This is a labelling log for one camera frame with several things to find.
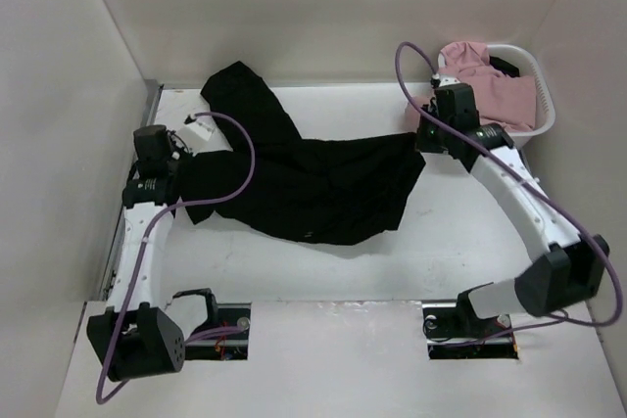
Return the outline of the black trousers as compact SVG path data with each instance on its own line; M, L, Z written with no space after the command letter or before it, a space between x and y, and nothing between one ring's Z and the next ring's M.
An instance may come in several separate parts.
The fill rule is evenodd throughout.
M199 153L181 170L180 197L193 223L217 213L275 238L340 246L399 228L426 166L413 133L304 139L241 62L210 76L201 96L222 115L217 127L230 148Z

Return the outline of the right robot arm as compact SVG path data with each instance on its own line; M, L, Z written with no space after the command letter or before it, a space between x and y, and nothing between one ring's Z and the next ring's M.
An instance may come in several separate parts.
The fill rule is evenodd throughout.
M472 88L441 85L421 109L417 150L459 161L496 200L530 258L512 279L470 288L452 306L425 306L426 337L435 342L496 337L507 330L513 313L541 317L594 297L603 278L602 258L609 254L606 241L601 236L586 241L545 203L507 132L480 123Z

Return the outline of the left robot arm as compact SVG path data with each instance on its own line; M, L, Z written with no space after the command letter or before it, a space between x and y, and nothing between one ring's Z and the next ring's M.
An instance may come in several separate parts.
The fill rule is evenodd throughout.
M185 340L218 325L208 288L161 295L166 241L179 198L176 174L185 149L163 125L133 133L137 161L122 191L124 233L114 286L104 313L89 318L87 337L107 378L116 383L181 370Z

